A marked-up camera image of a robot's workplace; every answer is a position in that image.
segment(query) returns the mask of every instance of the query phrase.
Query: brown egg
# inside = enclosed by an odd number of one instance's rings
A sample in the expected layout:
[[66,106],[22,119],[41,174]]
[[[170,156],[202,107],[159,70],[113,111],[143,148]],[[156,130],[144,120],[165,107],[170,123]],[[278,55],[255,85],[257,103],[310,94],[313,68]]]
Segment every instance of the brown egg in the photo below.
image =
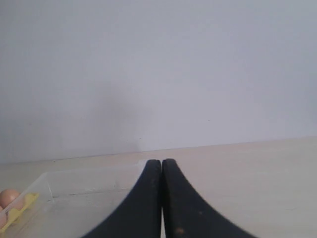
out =
[[[5,189],[0,193],[0,206],[5,208],[7,207],[13,200],[15,200],[20,193],[14,189]],[[13,207],[21,210],[24,205],[24,199],[17,202]]]
[[6,224],[6,213],[0,214],[0,229],[4,227]]

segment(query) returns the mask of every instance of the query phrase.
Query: light-colored wood surface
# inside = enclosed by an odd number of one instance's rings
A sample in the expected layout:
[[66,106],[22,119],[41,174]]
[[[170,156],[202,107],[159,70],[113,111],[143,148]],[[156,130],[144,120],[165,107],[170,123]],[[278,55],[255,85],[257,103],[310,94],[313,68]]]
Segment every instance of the light-colored wood surface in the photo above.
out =
[[317,137],[0,166],[0,189],[47,171],[175,158],[215,209],[262,238],[317,237]]

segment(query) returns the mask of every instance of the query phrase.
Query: white wall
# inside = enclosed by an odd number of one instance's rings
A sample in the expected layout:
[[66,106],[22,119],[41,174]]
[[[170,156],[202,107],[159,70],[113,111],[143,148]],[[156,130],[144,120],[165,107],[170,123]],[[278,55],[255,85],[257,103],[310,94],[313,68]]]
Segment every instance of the white wall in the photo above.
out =
[[0,161],[317,135],[315,0],[1,0]]

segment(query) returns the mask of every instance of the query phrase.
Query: black plastic part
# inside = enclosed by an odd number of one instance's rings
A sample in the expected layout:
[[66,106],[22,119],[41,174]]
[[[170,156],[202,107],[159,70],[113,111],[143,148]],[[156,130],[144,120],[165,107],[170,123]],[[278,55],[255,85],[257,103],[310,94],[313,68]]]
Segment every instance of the black plastic part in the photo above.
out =
[[163,215],[167,238],[254,238],[210,207],[174,159],[162,163]]
[[147,161],[138,181],[123,202],[84,238],[159,238],[160,178],[160,161]]

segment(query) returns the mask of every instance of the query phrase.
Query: clear plastic container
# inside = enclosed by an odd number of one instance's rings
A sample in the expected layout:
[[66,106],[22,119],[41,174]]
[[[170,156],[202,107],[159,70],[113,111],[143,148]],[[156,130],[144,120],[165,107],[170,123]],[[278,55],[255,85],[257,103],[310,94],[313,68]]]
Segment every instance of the clear plastic container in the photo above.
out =
[[1,213],[27,193],[39,197],[5,238],[78,238],[103,221],[121,203],[139,178],[146,161],[134,165],[42,174]]

